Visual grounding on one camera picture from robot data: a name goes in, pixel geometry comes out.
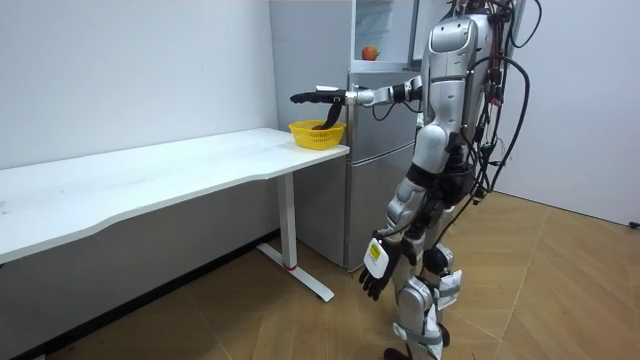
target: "robot knee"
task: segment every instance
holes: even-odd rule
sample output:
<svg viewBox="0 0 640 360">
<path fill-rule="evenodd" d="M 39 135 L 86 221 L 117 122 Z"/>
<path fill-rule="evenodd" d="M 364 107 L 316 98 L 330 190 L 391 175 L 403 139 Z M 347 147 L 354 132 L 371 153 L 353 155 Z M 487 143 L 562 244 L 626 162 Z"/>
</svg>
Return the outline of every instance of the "robot knee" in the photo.
<svg viewBox="0 0 640 360">
<path fill-rule="evenodd" d="M 453 252 L 441 244 L 425 251 L 422 262 L 427 271 L 439 276 L 448 275 L 453 268 Z"/>
</svg>

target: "parquet floor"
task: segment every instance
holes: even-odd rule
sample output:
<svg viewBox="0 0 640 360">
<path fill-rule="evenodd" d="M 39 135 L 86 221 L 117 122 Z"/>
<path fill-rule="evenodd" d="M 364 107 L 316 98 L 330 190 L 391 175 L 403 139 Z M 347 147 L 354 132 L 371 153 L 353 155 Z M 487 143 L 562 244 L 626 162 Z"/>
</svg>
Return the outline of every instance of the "parquet floor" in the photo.
<svg viewBox="0 0 640 360">
<path fill-rule="evenodd" d="M 640 359 L 640 231 L 492 194 L 445 244 L 464 271 L 444 360 Z M 253 251 L 87 336 L 54 360 L 378 360 L 394 304 L 300 245 L 328 304 Z"/>
</svg>

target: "white table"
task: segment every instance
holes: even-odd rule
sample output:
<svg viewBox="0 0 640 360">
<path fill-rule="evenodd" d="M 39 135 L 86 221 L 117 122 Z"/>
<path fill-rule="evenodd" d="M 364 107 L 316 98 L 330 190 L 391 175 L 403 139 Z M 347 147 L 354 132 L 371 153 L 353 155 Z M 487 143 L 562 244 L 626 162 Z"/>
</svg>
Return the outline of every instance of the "white table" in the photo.
<svg viewBox="0 0 640 360">
<path fill-rule="evenodd" d="M 118 221 L 253 180 L 277 177 L 282 253 L 258 248 L 325 301 L 297 267 L 293 171 L 346 155 L 254 129 L 0 171 L 0 264 L 82 239 Z"/>
</svg>

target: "freezer drawer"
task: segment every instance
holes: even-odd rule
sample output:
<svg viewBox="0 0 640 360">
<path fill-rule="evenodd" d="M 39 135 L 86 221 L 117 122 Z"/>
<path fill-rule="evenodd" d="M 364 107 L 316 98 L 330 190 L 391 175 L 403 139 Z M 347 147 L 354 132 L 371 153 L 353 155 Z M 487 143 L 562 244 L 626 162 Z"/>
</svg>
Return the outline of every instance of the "freezer drawer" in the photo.
<svg viewBox="0 0 640 360">
<path fill-rule="evenodd" d="M 349 86 L 353 84 L 370 89 L 402 84 L 419 73 L 351 73 Z M 418 109 L 418 102 L 411 104 Z M 384 116 L 388 106 L 376 106 L 376 116 Z M 396 104 L 384 121 L 376 121 L 371 108 L 349 107 L 347 145 L 351 148 L 349 161 L 357 164 L 386 154 L 414 141 L 417 114 L 406 106 Z"/>
<path fill-rule="evenodd" d="M 387 223 L 387 204 L 405 177 L 413 144 L 373 160 L 347 168 L 347 251 L 345 263 L 349 271 L 362 265 L 364 252 L 373 230 Z"/>
</svg>

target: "apple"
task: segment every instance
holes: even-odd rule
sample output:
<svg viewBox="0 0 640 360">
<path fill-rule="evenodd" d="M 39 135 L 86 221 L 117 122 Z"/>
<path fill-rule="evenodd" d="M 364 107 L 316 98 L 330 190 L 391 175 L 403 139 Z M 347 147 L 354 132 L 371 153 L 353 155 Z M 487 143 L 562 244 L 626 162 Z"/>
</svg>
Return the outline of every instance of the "apple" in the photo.
<svg viewBox="0 0 640 360">
<path fill-rule="evenodd" d="M 380 55 L 380 52 L 373 45 L 367 45 L 362 48 L 362 60 L 375 61 L 378 55 Z"/>
</svg>

